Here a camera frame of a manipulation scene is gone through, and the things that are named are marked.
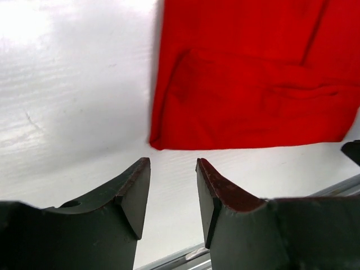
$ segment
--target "red cloth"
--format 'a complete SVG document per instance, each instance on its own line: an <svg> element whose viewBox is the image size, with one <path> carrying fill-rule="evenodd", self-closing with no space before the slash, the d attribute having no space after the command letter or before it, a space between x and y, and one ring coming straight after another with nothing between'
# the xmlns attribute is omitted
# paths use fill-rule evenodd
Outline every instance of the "red cloth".
<svg viewBox="0 0 360 270"><path fill-rule="evenodd" d="M360 105L359 0L165 0L150 143L341 141Z"/></svg>

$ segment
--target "rusty edge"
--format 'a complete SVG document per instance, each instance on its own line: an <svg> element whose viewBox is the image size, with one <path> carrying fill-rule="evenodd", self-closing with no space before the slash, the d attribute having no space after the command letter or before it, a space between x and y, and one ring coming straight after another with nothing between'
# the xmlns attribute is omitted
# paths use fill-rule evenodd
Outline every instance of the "rusty edge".
<svg viewBox="0 0 360 270"><path fill-rule="evenodd" d="M122 174L94 190L64 203L60 208L51 207L41 211L59 214L84 214L101 210L108 204L112 204L126 217L128 227L133 231L134 236L140 240L145 221L149 187L150 159L142 157ZM65 206L75 201L80 202L80 204Z"/></svg>
<svg viewBox="0 0 360 270"><path fill-rule="evenodd" d="M234 212L246 213L259 208L266 201L229 181L206 159L197 160L196 172L205 247L209 249L222 206Z"/></svg>

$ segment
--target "hole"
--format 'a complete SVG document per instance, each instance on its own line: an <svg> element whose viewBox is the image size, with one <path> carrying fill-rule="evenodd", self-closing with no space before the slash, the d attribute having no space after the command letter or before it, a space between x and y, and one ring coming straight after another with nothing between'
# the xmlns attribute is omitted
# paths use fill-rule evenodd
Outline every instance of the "hole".
<svg viewBox="0 0 360 270"><path fill-rule="evenodd" d="M68 208L68 207L74 207L80 205L81 202L79 201L68 201L60 206L60 208Z"/></svg>

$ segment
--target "crack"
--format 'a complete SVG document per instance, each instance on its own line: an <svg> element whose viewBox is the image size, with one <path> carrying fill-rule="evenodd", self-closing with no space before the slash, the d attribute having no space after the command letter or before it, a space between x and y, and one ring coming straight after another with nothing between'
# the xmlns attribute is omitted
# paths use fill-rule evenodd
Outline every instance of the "crack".
<svg viewBox="0 0 360 270"><path fill-rule="evenodd" d="M31 119L31 117L30 117L30 115L29 115L29 113L28 113L27 111L25 112L25 115L26 115L26 118L28 119L29 123L30 123L36 130L41 131L41 132L44 132L41 127L39 127L37 124L35 124L35 123L32 121L32 119Z"/></svg>

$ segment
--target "dark green metal part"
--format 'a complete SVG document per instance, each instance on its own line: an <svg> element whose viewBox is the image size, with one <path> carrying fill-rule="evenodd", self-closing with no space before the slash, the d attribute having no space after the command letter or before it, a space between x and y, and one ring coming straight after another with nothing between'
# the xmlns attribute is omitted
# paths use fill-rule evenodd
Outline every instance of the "dark green metal part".
<svg viewBox="0 0 360 270"><path fill-rule="evenodd" d="M214 270L360 269L360 198L263 200L197 161Z"/></svg>
<svg viewBox="0 0 360 270"><path fill-rule="evenodd" d="M150 160L60 208L0 202L0 269L133 269Z"/></svg>
<svg viewBox="0 0 360 270"><path fill-rule="evenodd" d="M341 148L341 151L346 154L353 162L360 166L360 140L347 142Z"/></svg>

